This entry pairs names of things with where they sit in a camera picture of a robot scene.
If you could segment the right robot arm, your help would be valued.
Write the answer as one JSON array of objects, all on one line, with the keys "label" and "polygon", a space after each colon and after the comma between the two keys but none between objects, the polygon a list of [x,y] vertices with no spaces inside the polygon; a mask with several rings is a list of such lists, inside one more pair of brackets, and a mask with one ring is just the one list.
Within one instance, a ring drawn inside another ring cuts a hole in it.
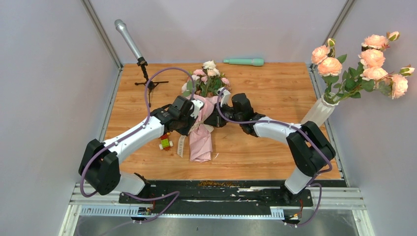
[{"label": "right robot arm", "polygon": [[290,149],[296,167],[284,182],[281,191],[283,203],[294,205],[300,200],[300,192],[313,179],[332,170],[335,149],[315,122],[308,120],[293,124],[271,119],[255,112],[245,93],[231,95],[221,88],[217,96],[215,109],[205,124],[218,128],[229,122],[238,124],[248,135],[269,138],[286,144]]}]

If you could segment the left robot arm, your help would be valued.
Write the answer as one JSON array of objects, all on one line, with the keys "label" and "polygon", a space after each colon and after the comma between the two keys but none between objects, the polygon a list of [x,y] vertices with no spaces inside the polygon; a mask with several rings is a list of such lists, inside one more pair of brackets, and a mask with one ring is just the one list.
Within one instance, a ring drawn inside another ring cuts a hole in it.
[{"label": "left robot arm", "polygon": [[178,96],[172,104],[153,110],[124,133],[103,142],[91,140],[79,167],[82,181],[89,183],[100,195],[112,191],[127,192],[137,202],[147,202],[151,191],[146,187],[145,178],[121,171],[120,164],[142,146],[169,132],[187,135],[203,107],[201,100]]}]

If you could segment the pink flower bouquet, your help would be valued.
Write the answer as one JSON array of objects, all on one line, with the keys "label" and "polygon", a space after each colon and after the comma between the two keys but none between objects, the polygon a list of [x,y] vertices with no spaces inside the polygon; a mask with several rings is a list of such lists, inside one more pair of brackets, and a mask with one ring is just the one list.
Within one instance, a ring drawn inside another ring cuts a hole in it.
[{"label": "pink flower bouquet", "polygon": [[218,91],[230,89],[230,81],[221,73],[213,60],[203,63],[201,69],[191,73],[191,77],[181,88],[182,95],[202,101],[204,106],[199,111],[197,120],[189,131],[190,161],[206,162],[211,160],[213,125],[204,124],[209,116],[215,111]]}]

